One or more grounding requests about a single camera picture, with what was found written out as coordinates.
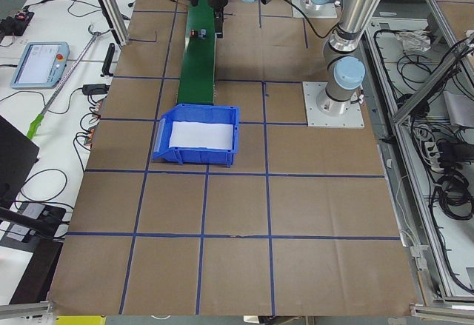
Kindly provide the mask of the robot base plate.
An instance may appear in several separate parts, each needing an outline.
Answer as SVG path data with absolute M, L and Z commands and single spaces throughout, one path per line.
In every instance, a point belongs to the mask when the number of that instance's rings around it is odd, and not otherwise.
M 357 94 L 346 102 L 329 98 L 327 82 L 303 81 L 304 103 L 309 127 L 362 129 L 364 119 Z
M 320 4 L 312 0 L 291 0 L 298 9 L 300 9 L 305 16 L 312 19 L 336 19 L 338 14 L 336 8 L 340 6 L 339 0 L 329 0 L 326 3 Z

